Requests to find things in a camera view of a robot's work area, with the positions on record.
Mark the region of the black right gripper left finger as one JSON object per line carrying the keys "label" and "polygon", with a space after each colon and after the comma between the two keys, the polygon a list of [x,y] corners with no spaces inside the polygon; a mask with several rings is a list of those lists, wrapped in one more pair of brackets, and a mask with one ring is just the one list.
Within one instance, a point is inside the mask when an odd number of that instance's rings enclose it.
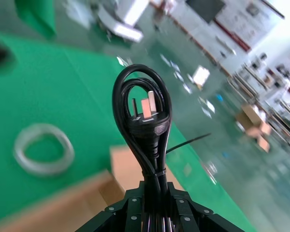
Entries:
{"label": "black right gripper left finger", "polygon": [[140,232],[142,231],[144,182],[126,191],[118,201],[77,229],[78,232]]}

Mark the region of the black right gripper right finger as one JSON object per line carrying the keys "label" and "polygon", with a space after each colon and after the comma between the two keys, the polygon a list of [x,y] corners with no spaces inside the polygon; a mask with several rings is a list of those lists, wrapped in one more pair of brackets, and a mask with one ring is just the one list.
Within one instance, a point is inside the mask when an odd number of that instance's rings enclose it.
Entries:
{"label": "black right gripper right finger", "polygon": [[171,222],[176,232],[241,232],[242,229],[213,210],[194,202],[188,192],[168,183]]}

